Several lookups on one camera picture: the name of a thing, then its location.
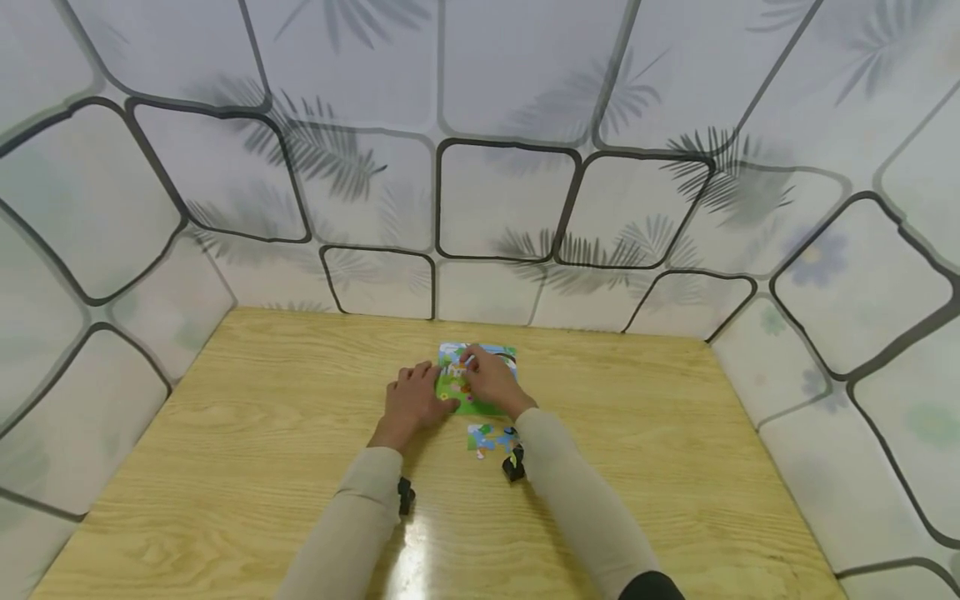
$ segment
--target hand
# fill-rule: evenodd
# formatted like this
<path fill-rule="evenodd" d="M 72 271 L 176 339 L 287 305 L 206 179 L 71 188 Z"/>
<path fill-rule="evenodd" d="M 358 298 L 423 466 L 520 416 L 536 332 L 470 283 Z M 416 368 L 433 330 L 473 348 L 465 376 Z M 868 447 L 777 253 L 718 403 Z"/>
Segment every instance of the hand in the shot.
<path fill-rule="evenodd" d="M 528 408 L 537 407 L 537 403 L 523 392 L 510 367 L 499 356 L 473 344 L 460 360 L 467 363 L 464 377 L 473 394 L 507 413 L 512 420 L 517 420 Z"/>
<path fill-rule="evenodd" d="M 383 417 L 367 447 L 384 446 L 403 454 L 418 431 L 438 424 L 457 410 L 460 400 L 437 398 L 438 375 L 440 367 L 432 367 L 430 361 L 413 369 L 400 369 L 396 381 L 387 384 Z"/>

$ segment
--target right hand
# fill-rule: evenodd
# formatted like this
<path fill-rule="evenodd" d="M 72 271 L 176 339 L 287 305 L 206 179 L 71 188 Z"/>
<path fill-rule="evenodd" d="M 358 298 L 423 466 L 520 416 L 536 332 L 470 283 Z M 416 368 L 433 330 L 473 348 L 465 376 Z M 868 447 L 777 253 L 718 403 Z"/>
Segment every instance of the right hand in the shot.
<path fill-rule="evenodd" d="M 499 356 L 472 344 L 460 360 L 467 363 L 464 377 L 478 399 L 499 408 L 514 421 L 527 409 L 537 408 L 537 403 L 523 392 L 510 367 Z"/>

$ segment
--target blue flower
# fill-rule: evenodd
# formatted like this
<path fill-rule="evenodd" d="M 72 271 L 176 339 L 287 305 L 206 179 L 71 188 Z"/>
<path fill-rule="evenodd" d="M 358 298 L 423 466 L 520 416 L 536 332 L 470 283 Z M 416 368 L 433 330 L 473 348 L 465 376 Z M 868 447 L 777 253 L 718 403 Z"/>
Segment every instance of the blue flower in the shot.
<path fill-rule="evenodd" d="M 788 271 L 794 284 L 812 282 L 819 288 L 827 287 L 830 279 L 847 267 L 846 247 L 847 238 L 840 233 L 829 230 L 821 233 L 790 265 Z"/>
<path fill-rule="evenodd" d="M 822 394 L 825 391 L 823 374 L 816 369 L 804 371 L 804 386 L 800 390 L 807 399 Z"/>
<path fill-rule="evenodd" d="M 807 369 L 803 373 L 804 375 L 804 385 L 801 388 L 801 391 L 807 398 L 814 398 L 823 394 L 827 391 L 826 380 L 824 375 L 816 369 Z M 813 403 L 814 406 L 818 406 L 831 415 L 836 413 L 841 408 L 847 406 L 850 403 L 850 399 L 847 398 L 847 395 L 843 393 L 841 388 L 833 388 L 833 391 L 828 395 L 820 398 Z"/>
<path fill-rule="evenodd" d="M 833 415 L 841 408 L 844 408 L 850 404 L 850 399 L 847 398 L 847 395 L 843 393 L 843 390 L 834 389 L 829 396 L 817 400 L 813 404 L 814 406 L 819 406 Z"/>

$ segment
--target black sleeve cuff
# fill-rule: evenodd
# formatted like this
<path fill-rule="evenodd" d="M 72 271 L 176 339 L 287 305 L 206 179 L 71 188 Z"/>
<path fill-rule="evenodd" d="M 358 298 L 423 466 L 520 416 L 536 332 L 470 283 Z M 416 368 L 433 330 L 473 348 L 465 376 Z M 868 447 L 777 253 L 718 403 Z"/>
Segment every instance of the black sleeve cuff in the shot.
<path fill-rule="evenodd" d="M 620 594 L 620 600 L 684 600 L 673 580 L 659 571 L 637 575 Z"/>

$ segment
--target wall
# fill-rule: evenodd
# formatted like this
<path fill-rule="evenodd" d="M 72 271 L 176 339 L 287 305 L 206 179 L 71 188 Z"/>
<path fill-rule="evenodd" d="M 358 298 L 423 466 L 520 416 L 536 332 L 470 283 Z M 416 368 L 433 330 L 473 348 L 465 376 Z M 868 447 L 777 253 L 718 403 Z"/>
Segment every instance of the wall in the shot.
<path fill-rule="evenodd" d="M 239 302 L 708 340 L 851 598 L 960 596 L 949 0 L 0 11 L 12 594 Z"/>

